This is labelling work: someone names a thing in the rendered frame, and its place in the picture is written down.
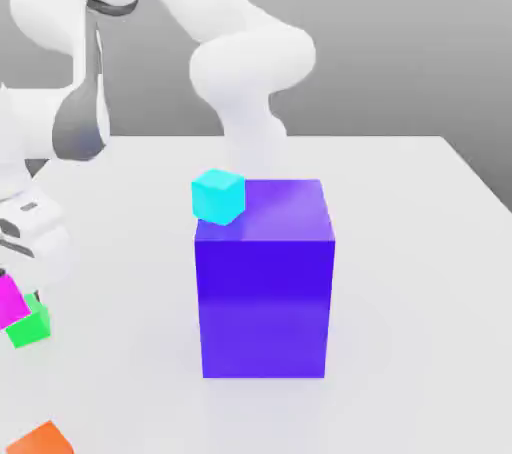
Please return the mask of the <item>small cyan cube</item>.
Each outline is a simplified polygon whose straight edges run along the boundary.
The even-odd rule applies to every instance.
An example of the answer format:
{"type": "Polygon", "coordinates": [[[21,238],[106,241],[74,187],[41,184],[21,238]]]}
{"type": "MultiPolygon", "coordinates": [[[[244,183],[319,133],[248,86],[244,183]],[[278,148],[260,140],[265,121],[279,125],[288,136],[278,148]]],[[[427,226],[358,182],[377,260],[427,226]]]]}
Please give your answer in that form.
{"type": "Polygon", "coordinates": [[[242,175],[210,169],[191,183],[192,210],[196,218],[228,225],[246,209],[246,180],[242,175]]]}

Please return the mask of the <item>small orange cube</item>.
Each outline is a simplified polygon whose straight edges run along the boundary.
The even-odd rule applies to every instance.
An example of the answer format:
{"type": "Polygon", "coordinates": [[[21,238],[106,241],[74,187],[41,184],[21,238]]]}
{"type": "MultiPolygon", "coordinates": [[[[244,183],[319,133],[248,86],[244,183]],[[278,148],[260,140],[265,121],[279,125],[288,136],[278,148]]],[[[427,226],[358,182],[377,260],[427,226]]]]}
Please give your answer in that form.
{"type": "Polygon", "coordinates": [[[6,454],[75,454],[59,428],[47,421],[6,448],[6,454]]]}

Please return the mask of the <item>small green cube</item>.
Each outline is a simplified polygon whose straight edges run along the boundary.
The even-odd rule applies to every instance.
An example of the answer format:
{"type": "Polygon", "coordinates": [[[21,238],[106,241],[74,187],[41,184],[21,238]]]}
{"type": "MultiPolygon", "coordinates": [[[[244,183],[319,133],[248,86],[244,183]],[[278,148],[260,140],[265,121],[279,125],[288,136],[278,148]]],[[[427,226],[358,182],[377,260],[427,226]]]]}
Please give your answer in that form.
{"type": "Polygon", "coordinates": [[[6,334],[15,348],[38,342],[51,335],[50,315],[35,294],[24,296],[30,314],[6,328],[6,334]]]}

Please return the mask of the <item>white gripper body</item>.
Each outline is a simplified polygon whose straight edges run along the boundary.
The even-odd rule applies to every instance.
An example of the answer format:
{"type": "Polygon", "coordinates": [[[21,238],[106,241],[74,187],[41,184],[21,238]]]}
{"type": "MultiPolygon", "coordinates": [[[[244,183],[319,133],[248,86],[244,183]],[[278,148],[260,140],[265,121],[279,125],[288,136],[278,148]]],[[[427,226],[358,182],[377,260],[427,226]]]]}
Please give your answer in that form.
{"type": "Polygon", "coordinates": [[[66,216],[20,223],[0,216],[0,269],[24,293],[42,291],[68,276],[71,242],[66,216]]]}

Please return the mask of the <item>small magenta cube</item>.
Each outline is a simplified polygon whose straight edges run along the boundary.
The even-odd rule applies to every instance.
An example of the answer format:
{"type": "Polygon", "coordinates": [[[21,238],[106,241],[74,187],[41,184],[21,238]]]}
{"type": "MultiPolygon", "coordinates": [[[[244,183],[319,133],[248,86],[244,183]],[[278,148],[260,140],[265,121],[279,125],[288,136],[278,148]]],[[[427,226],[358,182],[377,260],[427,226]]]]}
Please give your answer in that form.
{"type": "Polygon", "coordinates": [[[12,277],[0,270],[0,331],[31,313],[12,277]]]}

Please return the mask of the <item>large purple box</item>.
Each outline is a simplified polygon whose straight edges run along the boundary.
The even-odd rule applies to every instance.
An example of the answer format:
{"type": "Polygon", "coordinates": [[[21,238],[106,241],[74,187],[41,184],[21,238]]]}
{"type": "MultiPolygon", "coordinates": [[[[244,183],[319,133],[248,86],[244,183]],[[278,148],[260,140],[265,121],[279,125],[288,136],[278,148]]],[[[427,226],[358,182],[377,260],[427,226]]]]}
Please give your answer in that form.
{"type": "Polygon", "coordinates": [[[317,179],[249,180],[227,226],[197,225],[206,378],[325,374],[336,240],[317,179]]]}

